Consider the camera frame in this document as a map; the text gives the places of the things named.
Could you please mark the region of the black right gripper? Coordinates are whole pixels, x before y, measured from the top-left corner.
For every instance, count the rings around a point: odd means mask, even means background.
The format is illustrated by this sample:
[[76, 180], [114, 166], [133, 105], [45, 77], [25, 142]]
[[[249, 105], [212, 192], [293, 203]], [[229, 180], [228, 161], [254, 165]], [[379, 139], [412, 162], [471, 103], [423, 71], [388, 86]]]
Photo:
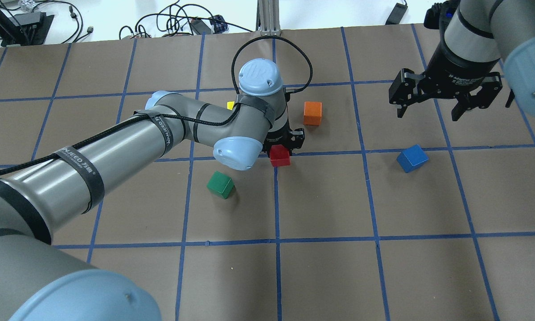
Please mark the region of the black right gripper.
[[388, 101], [403, 118], [410, 105], [431, 98], [456, 99], [451, 111], [457, 122], [466, 111], [489, 108], [502, 91], [502, 75], [493, 72], [497, 61], [472, 62], [455, 54], [441, 40], [422, 74], [401, 69], [388, 89]]

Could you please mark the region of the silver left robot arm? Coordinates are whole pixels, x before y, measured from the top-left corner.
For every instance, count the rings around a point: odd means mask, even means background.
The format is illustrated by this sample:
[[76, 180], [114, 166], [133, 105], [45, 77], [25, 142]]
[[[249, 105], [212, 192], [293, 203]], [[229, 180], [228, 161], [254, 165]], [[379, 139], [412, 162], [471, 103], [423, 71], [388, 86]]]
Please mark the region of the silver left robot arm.
[[278, 66], [248, 61], [233, 75], [233, 110], [157, 91], [143, 110], [73, 146], [0, 170], [0, 321], [160, 321], [156, 300], [121, 274], [54, 248], [52, 235], [184, 140], [219, 163], [252, 168], [269, 144], [300, 148], [288, 130]]

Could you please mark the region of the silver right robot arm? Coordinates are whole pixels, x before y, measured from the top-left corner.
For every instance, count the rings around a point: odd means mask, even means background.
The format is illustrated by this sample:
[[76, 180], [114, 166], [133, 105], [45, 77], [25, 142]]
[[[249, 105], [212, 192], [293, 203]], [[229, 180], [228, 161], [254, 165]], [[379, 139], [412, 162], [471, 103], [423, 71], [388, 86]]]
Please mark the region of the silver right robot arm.
[[388, 90], [402, 118], [408, 106], [429, 99], [455, 99], [453, 121], [488, 108], [503, 87], [494, 72], [503, 61], [510, 94], [535, 117], [535, 0], [447, 0], [427, 10], [424, 27], [440, 41], [421, 74], [403, 68]]

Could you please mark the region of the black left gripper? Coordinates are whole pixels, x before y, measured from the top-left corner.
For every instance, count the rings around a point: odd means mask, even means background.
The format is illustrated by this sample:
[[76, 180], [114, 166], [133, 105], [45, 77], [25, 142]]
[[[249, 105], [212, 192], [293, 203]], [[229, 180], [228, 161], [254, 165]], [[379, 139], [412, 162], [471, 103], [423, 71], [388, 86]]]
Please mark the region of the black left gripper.
[[305, 141], [305, 129], [290, 127], [288, 106], [285, 103], [283, 112], [275, 119], [273, 128], [268, 131], [263, 141], [262, 152], [270, 154], [270, 150], [275, 145], [282, 145], [289, 153], [295, 149], [301, 149]]

